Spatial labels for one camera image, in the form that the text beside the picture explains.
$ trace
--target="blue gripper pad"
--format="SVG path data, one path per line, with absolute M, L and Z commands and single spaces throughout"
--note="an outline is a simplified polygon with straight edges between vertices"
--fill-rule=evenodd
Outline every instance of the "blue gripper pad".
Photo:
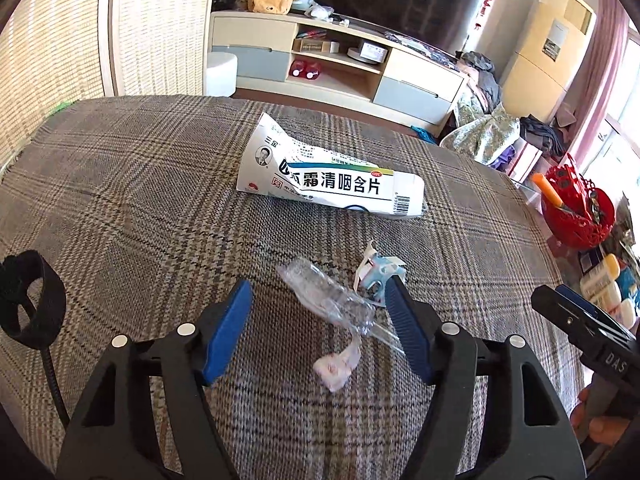
M 573 301 L 577 306 L 583 309 L 590 316 L 596 317 L 597 307 L 593 303 L 590 303 L 589 301 L 585 300 L 580 294 L 578 294 L 574 290 L 571 290 L 568 286 L 558 285 L 556 286 L 556 292 L 558 294 L 561 294 L 568 300 Z
M 202 370 L 202 377 L 207 386 L 225 372 L 238 344 L 253 300 L 251 284 L 247 280 L 239 282 L 232 291 L 231 297 L 226 300 L 228 307 L 207 345 L 207 355 Z
M 393 277 L 386 282 L 386 309 L 391 316 L 411 370 L 426 384 L 431 384 L 433 379 L 433 367 L 430 362 L 431 344 L 418 323 L 413 310 L 415 303 L 409 297 L 404 285 L 398 285 L 398 281 Z

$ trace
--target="red container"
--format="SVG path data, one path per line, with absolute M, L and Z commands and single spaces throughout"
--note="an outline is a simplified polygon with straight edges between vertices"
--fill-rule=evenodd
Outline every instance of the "red container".
M 301 59 L 295 60 L 291 63 L 289 74 L 293 77 L 304 77 L 306 74 L 306 63 Z
M 554 207 L 544 195 L 542 214 L 558 240 L 576 250 L 586 251 L 601 244 L 609 236 L 616 223 L 616 209 L 603 190 L 596 188 L 591 180 L 586 180 L 578 174 L 571 155 L 569 160 L 569 164 L 550 168 L 546 172 L 546 178 L 564 204 L 578 214 L 567 213 Z M 600 224 L 596 224 L 586 211 L 589 193 L 593 190 L 598 193 L 598 204 L 602 212 Z
M 308 63 L 306 66 L 306 78 L 318 79 L 322 73 L 322 65 L 318 62 Z

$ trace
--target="hand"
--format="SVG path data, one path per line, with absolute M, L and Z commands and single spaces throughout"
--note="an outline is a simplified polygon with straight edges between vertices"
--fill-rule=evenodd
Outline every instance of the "hand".
M 574 408 L 569 417 L 574 431 L 580 426 L 584 419 L 585 403 L 588 398 L 589 387 L 587 386 L 578 394 L 580 404 Z M 607 446 L 613 447 L 618 443 L 622 434 L 625 433 L 629 424 L 629 420 L 617 416 L 597 416 L 594 417 L 589 424 L 589 436 L 598 444 L 606 444 Z

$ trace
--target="plaid tablecloth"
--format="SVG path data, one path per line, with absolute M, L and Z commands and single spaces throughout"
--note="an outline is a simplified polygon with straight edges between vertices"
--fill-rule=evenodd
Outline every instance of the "plaid tablecloth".
M 388 220 L 236 191 L 242 150 L 262 111 L 305 142 L 423 177 L 428 211 Z M 366 340 L 347 386 L 331 394 L 313 362 L 348 334 L 314 317 L 275 266 L 304 256 L 344 284 L 374 239 L 408 263 L 412 295 L 474 335 L 522 334 L 569 409 L 582 384 L 575 351 L 529 297 L 560 276 L 505 176 L 418 139 L 325 113 L 195 96 L 102 98 L 49 118 L 0 184 L 0 256 L 39 250 L 65 282 L 52 347 L 70 412 L 119 333 L 162 336 L 248 278 L 255 301 L 226 374 L 207 391 L 243 479 L 393 479 L 411 453 L 430 389 L 405 358 Z M 382 311 L 380 321 L 387 322 Z M 2 399 L 28 444 L 54 466 L 63 429 L 37 352 L 0 334 Z M 478 450 L 478 380 L 467 453 Z M 179 464 L 154 381 L 159 441 Z

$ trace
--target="red basket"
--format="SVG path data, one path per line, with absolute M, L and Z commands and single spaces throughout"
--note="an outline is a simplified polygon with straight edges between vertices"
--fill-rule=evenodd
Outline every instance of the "red basket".
M 578 174 L 573 158 L 571 155 L 568 157 L 569 164 L 550 168 L 546 172 L 546 178 L 558 192 L 564 204 L 578 214 L 567 213 L 554 207 L 544 195 L 542 196 L 542 214 L 549 229 L 558 240 L 576 250 L 586 251 L 601 244 L 609 236 L 616 223 L 616 209 L 603 190 L 596 188 L 591 180 Z M 602 212 L 600 224 L 596 224 L 591 219 L 587 208 L 588 196 L 593 190 L 598 193 L 598 204 Z

